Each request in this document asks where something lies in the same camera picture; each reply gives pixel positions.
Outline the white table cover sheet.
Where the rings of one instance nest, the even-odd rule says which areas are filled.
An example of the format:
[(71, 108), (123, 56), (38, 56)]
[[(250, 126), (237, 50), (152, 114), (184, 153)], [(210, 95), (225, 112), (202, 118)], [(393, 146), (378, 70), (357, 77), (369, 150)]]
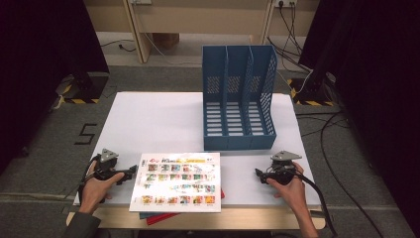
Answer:
[[(269, 150), (223, 151), (221, 186), (223, 207), (281, 206), (275, 190), (262, 184), (255, 170), (266, 170), (270, 157), (287, 151), (302, 158), (298, 164), (312, 179), (310, 165), (289, 96), (276, 93), (271, 100), (276, 139)], [(94, 149), (119, 155), (116, 168), (125, 170), (147, 153), (196, 153), (204, 150), (202, 94), (200, 92), (119, 92)]]

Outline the person's left hand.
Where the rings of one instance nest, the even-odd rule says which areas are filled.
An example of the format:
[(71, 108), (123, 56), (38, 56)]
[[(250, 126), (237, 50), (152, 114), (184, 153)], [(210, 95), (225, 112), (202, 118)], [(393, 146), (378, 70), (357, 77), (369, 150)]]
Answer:
[(106, 180), (99, 180), (97, 178), (88, 179), (85, 182), (82, 192), (79, 212), (93, 214), (102, 199), (112, 198), (112, 196), (108, 193), (108, 190), (114, 183), (123, 177), (123, 173), (118, 173)]

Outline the blue plastic file rack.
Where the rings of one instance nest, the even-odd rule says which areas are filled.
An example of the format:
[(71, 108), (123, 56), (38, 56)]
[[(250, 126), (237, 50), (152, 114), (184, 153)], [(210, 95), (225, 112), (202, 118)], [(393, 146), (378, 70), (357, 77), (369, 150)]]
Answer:
[(204, 149), (269, 150), (277, 67), (272, 46), (202, 48)]

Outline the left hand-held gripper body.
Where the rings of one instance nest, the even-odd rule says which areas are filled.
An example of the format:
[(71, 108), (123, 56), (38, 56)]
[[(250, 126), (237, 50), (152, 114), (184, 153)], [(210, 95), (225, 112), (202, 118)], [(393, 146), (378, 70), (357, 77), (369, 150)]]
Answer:
[(111, 178), (115, 174), (115, 166), (118, 154), (108, 149), (103, 149), (101, 154), (97, 154), (93, 160), (96, 162), (94, 167), (94, 177), (100, 180)]

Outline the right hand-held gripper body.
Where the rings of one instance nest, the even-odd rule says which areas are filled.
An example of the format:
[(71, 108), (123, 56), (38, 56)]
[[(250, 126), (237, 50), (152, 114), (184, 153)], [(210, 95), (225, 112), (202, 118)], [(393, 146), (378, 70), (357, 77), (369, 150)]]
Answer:
[(264, 179), (274, 179), (280, 184), (289, 184), (296, 175), (294, 160), (301, 159), (300, 155), (280, 151), (271, 158), (271, 166), (264, 173)]

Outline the black curtain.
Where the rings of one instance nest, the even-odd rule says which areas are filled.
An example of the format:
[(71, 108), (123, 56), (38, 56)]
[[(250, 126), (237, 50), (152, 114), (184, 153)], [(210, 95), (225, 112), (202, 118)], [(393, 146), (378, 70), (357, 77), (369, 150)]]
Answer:
[(370, 161), (420, 238), (420, 0), (319, 0), (300, 61), (335, 76)]
[(65, 77), (107, 70), (83, 0), (0, 0), (0, 174)]

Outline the beige wooden desk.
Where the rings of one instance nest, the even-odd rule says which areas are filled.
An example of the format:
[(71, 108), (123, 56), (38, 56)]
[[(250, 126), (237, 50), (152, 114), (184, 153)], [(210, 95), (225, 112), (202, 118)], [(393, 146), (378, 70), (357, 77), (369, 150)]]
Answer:
[(151, 33), (246, 35), (264, 43), (274, 0), (124, 0), (140, 63)]

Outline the black stand base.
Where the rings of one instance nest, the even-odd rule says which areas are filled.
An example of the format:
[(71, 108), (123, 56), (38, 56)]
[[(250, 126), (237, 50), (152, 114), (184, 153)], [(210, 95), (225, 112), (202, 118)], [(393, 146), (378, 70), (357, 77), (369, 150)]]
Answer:
[(63, 100), (72, 104), (98, 103), (108, 79), (109, 74), (102, 72), (88, 73), (81, 79), (73, 78), (62, 93)]
[(291, 99), (298, 105), (333, 106), (334, 100), (323, 80), (313, 79), (308, 73), (304, 78), (293, 77), (287, 81)]

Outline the person's right hand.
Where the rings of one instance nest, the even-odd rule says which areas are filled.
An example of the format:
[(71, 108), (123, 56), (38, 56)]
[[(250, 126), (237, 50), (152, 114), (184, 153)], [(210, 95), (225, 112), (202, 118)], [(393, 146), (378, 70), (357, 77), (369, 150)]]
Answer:
[(273, 178), (266, 181), (276, 190), (274, 197), (282, 198), (293, 212), (300, 213), (307, 209), (305, 185), (300, 178), (294, 177), (287, 185), (280, 184)]

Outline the white picture book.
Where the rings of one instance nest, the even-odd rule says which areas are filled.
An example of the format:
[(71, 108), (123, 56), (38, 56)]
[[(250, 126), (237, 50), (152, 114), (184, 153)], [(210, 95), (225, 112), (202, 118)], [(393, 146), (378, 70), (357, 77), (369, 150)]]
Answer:
[(220, 212), (219, 153), (142, 154), (131, 212)]

